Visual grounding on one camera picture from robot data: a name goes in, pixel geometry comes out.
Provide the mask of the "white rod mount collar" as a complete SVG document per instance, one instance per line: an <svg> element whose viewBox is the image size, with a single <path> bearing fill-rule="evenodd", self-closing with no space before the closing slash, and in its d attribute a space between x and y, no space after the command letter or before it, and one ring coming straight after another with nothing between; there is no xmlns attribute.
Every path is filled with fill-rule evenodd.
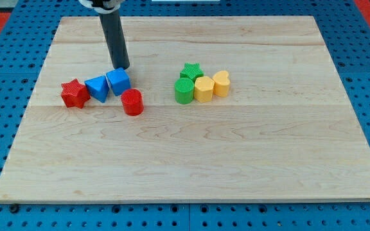
<svg viewBox="0 0 370 231"><path fill-rule="evenodd" d="M78 2L99 14L110 14L119 10L124 0L78 0Z"/></svg>

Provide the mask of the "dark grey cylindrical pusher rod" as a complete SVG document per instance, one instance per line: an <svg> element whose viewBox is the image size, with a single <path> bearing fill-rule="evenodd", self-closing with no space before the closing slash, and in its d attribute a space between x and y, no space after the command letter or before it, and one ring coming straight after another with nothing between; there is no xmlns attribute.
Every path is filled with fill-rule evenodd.
<svg viewBox="0 0 370 231"><path fill-rule="evenodd" d="M119 10L104 8L103 13L99 13L99 16L113 68L127 69L130 66L130 61Z"/></svg>

